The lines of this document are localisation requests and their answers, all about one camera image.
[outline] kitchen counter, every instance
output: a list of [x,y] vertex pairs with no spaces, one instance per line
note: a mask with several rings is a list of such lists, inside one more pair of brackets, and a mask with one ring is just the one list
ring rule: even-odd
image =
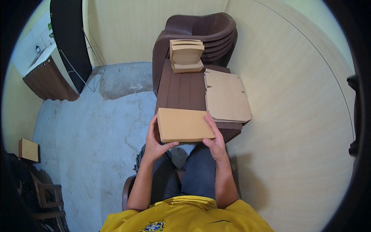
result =
[[43,51],[43,53],[40,55],[40,57],[37,59],[37,61],[27,69],[26,73],[23,74],[23,77],[25,77],[28,73],[30,73],[34,68],[36,68],[39,64],[46,61],[46,59],[52,54],[54,49],[57,48],[57,45],[55,43],[52,43],[46,49]]

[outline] finger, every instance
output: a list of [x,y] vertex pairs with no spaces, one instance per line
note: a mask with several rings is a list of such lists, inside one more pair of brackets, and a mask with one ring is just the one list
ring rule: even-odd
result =
[[148,134],[153,134],[156,121],[157,121],[157,114],[150,121],[150,126],[148,128]]
[[210,110],[208,110],[208,111],[206,111],[206,113],[207,113],[207,116],[209,117],[209,119],[213,122],[213,123],[215,123],[215,121],[214,121],[214,118],[211,116],[211,114],[210,114]]
[[167,143],[161,146],[163,148],[163,153],[165,153],[167,150],[172,149],[173,147],[176,147],[179,145],[179,142],[173,142],[173,143]]
[[204,119],[209,124],[209,126],[211,126],[211,130],[214,132],[215,136],[221,136],[221,133],[218,127],[216,126],[216,123],[214,122],[214,120],[211,120],[206,115],[204,115]]
[[210,149],[212,149],[212,148],[215,146],[215,142],[214,142],[213,140],[208,139],[208,138],[204,138],[204,139],[202,140],[202,142],[203,142],[203,144],[204,144],[206,147],[208,147],[208,148],[210,148]]

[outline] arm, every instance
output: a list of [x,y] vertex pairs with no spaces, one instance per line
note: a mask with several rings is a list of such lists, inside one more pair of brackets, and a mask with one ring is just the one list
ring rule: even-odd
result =
[[207,115],[204,116],[204,119],[209,126],[211,126],[211,129],[215,134],[214,140],[204,138],[202,142],[210,148],[211,155],[216,161],[215,200],[218,208],[224,209],[238,200],[238,192],[233,180],[232,168],[227,155],[223,136],[217,128],[209,111],[207,112]]
[[156,121],[157,115],[150,121],[147,137],[145,139],[144,155],[127,204],[128,209],[133,209],[138,212],[148,209],[150,206],[153,164],[167,150],[179,145],[178,142],[160,145],[156,141],[154,132]]

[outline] brown plastic table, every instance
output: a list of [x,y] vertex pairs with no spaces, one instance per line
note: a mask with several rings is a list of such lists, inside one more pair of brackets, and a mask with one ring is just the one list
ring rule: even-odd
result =
[[[205,69],[230,73],[228,68],[205,65]],[[166,59],[158,88],[155,114],[159,107],[206,111],[204,70],[201,72],[174,73]],[[217,122],[217,127],[228,142],[241,133],[240,122]]]

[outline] sink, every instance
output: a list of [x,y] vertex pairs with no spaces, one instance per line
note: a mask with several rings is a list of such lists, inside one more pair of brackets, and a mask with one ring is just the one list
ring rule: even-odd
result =
[[35,59],[33,59],[33,61],[31,62],[31,65],[28,67],[30,68],[32,65],[34,65],[36,63],[36,61],[40,58],[41,54],[45,51],[45,49],[47,49],[49,46],[46,46],[45,48],[43,48],[39,53],[38,55],[35,57]]

